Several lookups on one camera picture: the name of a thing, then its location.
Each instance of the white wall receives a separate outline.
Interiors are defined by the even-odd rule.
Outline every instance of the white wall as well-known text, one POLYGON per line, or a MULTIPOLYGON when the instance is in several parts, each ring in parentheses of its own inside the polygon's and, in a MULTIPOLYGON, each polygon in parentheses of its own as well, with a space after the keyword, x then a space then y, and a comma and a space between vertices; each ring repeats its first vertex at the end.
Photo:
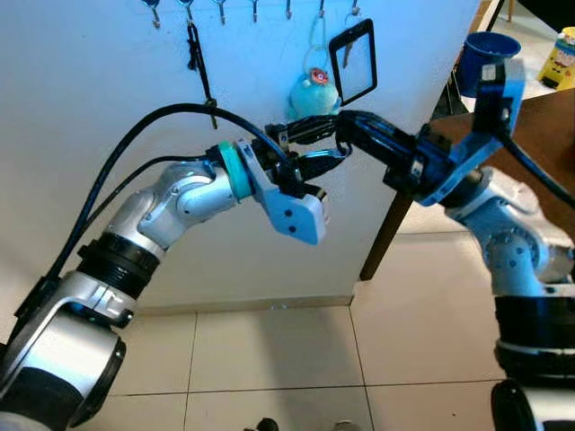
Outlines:
MULTIPOLYGON (((343 30, 351 3, 326 0, 328 39, 343 30)), ((373 110, 416 132, 441 93, 477 0, 358 5, 375 22, 379 86, 349 107, 373 110)), ((293 0, 287 21, 284 0, 260 0, 253 24, 251 2, 229 0, 222 26, 210 0, 194 2, 219 106, 260 125, 283 119, 318 6, 319 0, 293 0)), ((20 262, 27 280, 21 289, 30 288, 55 257, 97 170, 123 134, 159 106, 204 101, 198 74, 186 67, 184 9, 162 0, 158 11, 159 31, 138 0, 3 4, 0 250, 20 262)), ((220 126, 214 131, 209 119, 192 115, 159 122, 128 150, 111 184, 153 156, 200 154, 222 139, 245 136, 220 126)), ((393 198, 383 174, 383 166, 356 152, 345 167, 317 181, 330 193, 332 209, 327 239, 318 248, 272 232, 252 202, 193 229, 170 252, 143 305, 349 295, 393 198)), ((91 230, 86 241, 97 234, 91 230)), ((2 289, 0 312, 6 313, 23 293, 2 289)))

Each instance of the tile floor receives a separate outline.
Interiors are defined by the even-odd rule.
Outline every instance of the tile floor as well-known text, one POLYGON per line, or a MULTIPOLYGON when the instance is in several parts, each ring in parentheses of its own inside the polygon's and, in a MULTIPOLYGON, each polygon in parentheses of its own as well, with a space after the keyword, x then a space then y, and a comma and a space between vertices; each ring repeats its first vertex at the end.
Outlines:
MULTIPOLYGON (((529 15, 518 4, 495 30, 522 42, 533 78, 554 34, 529 15)), ((139 316, 121 334, 111 396, 78 430, 243 431, 264 417, 281 431, 343 419, 362 431, 492 429, 502 372, 489 284, 471 234, 414 207, 351 307, 139 316)))

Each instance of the baseboard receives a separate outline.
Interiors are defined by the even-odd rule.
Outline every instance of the baseboard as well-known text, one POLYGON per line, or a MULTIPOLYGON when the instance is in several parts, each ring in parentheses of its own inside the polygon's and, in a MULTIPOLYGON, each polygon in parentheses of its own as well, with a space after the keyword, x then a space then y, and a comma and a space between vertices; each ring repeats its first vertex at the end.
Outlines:
POLYGON ((303 298, 255 299, 235 302, 192 303, 164 307, 142 307, 140 315, 170 315, 187 312, 240 312, 287 308, 330 307, 349 305, 352 295, 309 296, 303 298))

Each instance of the black cable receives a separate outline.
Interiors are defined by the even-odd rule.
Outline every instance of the black cable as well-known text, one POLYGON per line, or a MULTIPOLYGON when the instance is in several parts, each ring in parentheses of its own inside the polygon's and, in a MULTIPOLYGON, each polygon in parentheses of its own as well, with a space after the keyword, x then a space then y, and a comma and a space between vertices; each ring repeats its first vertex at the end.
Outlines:
POLYGON ((557 182, 549 173, 527 154, 512 138, 505 132, 497 135, 503 146, 520 162, 529 172, 540 180, 557 198, 575 209, 575 197, 566 188, 557 182))
POLYGON ((117 197, 119 195, 119 193, 121 193, 121 191, 129 185, 130 182, 135 180, 142 172, 144 172, 146 169, 150 168, 151 166, 154 166, 155 164, 162 163, 162 162, 198 162, 198 161, 207 160, 207 159, 208 158, 204 155, 200 155, 200 156, 163 155, 161 157, 156 157, 155 159, 148 160, 146 163, 142 164, 135 171, 130 173, 129 176, 126 177, 124 179, 124 181, 122 181, 118 185, 118 187, 116 189, 114 189, 108 195, 108 197, 106 199, 104 199, 102 201, 102 203, 96 209, 94 209, 94 211, 92 211, 92 213, 90 214, 90 216, 86 220, 86 223, 84 223, 84 227, 82 228, 82 233, 80 233, 80 234, 83 235, 88 230, 88 228, 92 225, 93 221, 96 218, 98 218, 98 216, 102 213, 102 211, 104 209, 106 209, 106 207, 111 203, 111 201, 114 200, 114 198, 117 197))
POLYGON ((114 148, 114 151, 110 154, 105 164, 102 166, 100 173, 96 177, 96 180, 92 185, 90 192, 88 193, 86 201, 84 202, 84 205, 80 210, 80 214, 75 220, 72 232, 70 232, 66 240, 66 243, 64 244, 64 247, 62 247, 62 250, 56 257, 56 260, 54 261, 48 273, 46 274, 46 279, 56 280, 58 278, 60 271, 64 267, 64 264, 66 263, 68 257, 72 253, 72 250, 77 245, 78 241, 80 240, 80 237, 82 236, 84 224, 88 219, 88 215, 90 215, 90 211, 92 211, 92 207, 96 199, 98 198, 98 194, 102 189, 103 183, 108 178, 111 169, 113 168, 114 164, 116 164, 116 162, 118 161, 122 153, 126 150, 126 148, 128 148, 128 146, 132 143, 132 141, 150 124, 152 124, 153 122, 162 117, 166 117, 168 115, 180 112, 206 114, 209 116, 219 117, 221 119, 227 119, 228 121, 236 124, 240 128, 243 128, 244 130, 252 133, 254 136, 258 137, 262 142, 267 144, 270 147, 270 149, 278 155, 279 159, 283 163, 288 162, 288 157, 283 153, 278 144, 276 144, 273 140, 271 140, 268 136, 266 136, 265 133, 263 133, 259 128, 254 126, 252 123, 227 110, 222 110, 220 108, 215 107, 209 107, 206 105, 198 105, 196 103, 176 103, 173 105, 164 106, 162 108, 159 108, 158 110, 150 112, 141 120, 139 120, 138 123, 132 129, 130 129, 129 132, 121 139, 121 141, 119 141, 118 145, 116 145, 116 148, 114 148))

